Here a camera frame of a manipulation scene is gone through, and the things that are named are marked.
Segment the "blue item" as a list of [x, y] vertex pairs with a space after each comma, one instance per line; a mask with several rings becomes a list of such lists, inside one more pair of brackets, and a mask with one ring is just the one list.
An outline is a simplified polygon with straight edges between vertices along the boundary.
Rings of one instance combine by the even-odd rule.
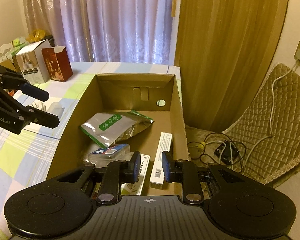
[[95, 165], [102, 162], [110, 162], [115, 160], [129, 160], [130, 146], [128, 144], [115, 144], [108, 148], [98, 148], [89, 150], [85, 156], [85, 160]]

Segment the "white ointment box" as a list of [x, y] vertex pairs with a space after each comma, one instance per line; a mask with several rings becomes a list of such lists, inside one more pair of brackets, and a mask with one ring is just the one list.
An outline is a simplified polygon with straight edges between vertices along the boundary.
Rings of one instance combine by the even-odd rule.
[[161, 188], [164, 184], [164, 172], [162, 168], [162, 153], [169, 151], [173, 140], [172, 133], [161, 132], [160, 139], [158, 142], [157, 152], [153, 161], [153, 167], [149, 182], [151, 187]]

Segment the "green white throat spray box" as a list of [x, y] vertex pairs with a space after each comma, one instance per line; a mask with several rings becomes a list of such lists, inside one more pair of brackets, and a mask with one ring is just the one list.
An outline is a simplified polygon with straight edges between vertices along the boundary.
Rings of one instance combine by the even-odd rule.
[[139, 169], [137, 181], [135, 183], [122, 184], [121, 185], [122, 195], [134, 195], [134, 196], [141, 195], [149, 162], [150, 162], [150, 156], [141, 154], [140, 169]]

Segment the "silver green tea bag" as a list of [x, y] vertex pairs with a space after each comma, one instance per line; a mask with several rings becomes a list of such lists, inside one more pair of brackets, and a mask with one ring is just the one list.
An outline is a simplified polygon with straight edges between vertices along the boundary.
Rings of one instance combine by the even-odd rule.
[[101, 148], [127, 140], [153, 124], [154, 120], [135, 110], [128, 112], [96, 113], [80, 130]]

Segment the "white power adapter plug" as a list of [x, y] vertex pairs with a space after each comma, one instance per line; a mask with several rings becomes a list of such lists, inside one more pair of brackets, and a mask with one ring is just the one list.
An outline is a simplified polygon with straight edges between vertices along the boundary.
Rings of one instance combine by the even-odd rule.
[[33, 108], [39, 109], [39, 110], [41, 110], [41, 111], [46, 111], [46, 105], [45, 105], [43, 102], [41, 102], [41, 101], [35, 100], [35, 101], [31, 104], [31, 106], [32, 106]]

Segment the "translucent plastic cup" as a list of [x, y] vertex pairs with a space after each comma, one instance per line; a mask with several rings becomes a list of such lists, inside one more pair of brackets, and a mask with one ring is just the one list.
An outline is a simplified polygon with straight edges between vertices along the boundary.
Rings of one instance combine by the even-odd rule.
[[62, 104], [60, 102], [53, 102], [53, 103], [51, 103], [47, 112], [58, 116], [58, 118], [60, 119], [63, 115], [64, 107], [62, 106]]

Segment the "white humidifier product box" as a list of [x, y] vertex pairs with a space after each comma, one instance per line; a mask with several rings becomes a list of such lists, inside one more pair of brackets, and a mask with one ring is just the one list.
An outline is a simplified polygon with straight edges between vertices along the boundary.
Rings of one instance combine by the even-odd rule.
[[42, 55], [43, 48], [50, 48], [48, 40], [29, 44], [15, 56], [23, 77], [32, 85], [45, 83], [50, 79]]

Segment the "red gold gift box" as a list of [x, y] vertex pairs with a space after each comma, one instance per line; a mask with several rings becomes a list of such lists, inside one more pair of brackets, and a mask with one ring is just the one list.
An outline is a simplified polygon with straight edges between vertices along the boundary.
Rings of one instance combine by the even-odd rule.
[[42, 56], [51, 80], [66, 82], [73, 75], [65, 46], [43, 48]]

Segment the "checked pastel tablecloth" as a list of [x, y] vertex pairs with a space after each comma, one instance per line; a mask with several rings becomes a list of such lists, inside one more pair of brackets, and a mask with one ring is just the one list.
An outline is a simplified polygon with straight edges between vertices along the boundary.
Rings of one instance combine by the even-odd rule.
[[6, 200], [17, 191], [46, 179], [66, 124], [96, 74], [172, 74], [177, 85], [181, 85], [180, 68], [172, 65], [73, 62], [71, 68], [74, 74], [68, 81], [48, 81], [38, 86], [50, 94], [49, 100], [44, 103], [46, 107], [54, 102], [61, 104], [63, 113], [57, 128], [31, 124], [16, 135], [0, 127], [0, 239], [11, 237], [4, 217]]

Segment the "brown cardboard box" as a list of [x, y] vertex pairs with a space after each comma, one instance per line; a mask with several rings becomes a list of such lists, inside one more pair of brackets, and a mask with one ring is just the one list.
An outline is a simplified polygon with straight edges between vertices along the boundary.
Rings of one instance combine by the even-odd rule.
[[48, 178], [84, 163], [106, 165], [135, 151], [148, 156], [139, 178], [145, 195], [179, 194], [167, 183], [162, 151], [187, 159], [187, 140], [178, 81], [170, 74], [98, 74], [80, 97], [48, 171]]

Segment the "purple sheer curtain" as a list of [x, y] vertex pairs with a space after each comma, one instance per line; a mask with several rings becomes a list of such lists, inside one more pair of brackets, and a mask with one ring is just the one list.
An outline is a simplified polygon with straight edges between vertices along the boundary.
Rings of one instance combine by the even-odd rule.
[[168, 64], [172, 0], [23, 0], [27, 27], [72, 62]]

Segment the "golden brown curtain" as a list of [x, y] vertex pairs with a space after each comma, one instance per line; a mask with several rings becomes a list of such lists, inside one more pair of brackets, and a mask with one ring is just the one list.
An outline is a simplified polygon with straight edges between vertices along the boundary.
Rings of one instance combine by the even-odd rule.
[[270, 67], [288, 0], [181, 0], [175, 52], [184, 120], [220, 132], [247, 109]]

